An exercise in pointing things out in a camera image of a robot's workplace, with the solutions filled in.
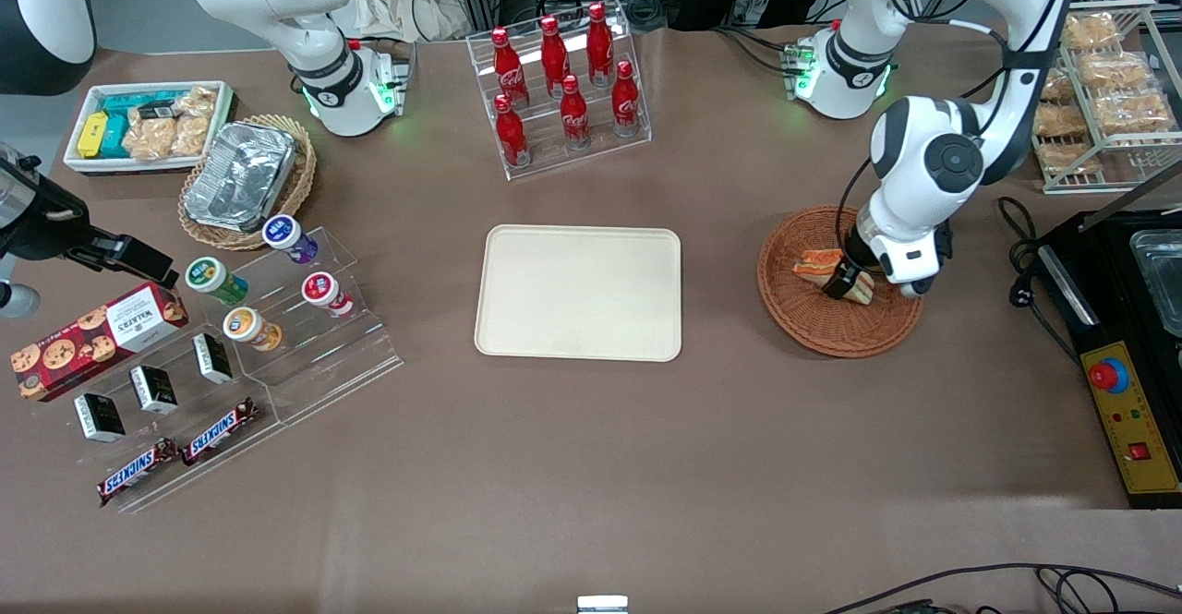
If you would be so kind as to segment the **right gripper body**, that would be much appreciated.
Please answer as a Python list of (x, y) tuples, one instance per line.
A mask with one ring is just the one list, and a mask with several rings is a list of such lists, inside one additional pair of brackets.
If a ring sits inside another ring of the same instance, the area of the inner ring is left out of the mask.
[(1, 144), (1, 245), (4, 256), (22, 260), (65, 258), (90, 264), (89, 207), (80, 198), (38, 172), (41, 160)]

